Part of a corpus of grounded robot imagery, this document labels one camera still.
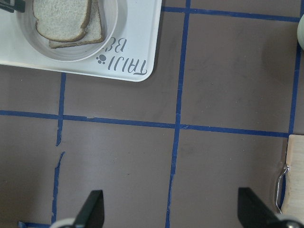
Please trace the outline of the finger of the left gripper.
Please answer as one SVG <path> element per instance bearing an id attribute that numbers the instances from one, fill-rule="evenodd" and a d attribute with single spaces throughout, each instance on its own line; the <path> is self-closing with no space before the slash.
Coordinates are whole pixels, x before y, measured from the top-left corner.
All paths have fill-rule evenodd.
<path id="1" fill-rule="evenodd" d="M 0 0 L 0 9 L 10 13 L 14 13 L 14 11 L 24 13 L 25 6 L 24 0 Z"/>

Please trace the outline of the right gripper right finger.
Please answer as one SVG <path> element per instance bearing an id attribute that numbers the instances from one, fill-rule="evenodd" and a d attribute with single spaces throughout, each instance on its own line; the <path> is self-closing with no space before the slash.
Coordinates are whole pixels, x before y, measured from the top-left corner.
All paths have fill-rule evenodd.
<path id="1" fill-rule="evenodd" d="M 263 201 L 247 187 L 238 188 L 237 217 L 244 228 L 287 228 Z"/>

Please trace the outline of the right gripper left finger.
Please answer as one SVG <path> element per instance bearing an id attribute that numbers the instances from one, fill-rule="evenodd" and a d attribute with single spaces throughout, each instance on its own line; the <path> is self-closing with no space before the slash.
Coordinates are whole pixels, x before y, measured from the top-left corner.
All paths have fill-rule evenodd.
<path id="1" fill-rule="evenodd" d="M 74 228 L 102 228 L 105 222 L 102 190 L 93 190 L 73 222 Z"/>

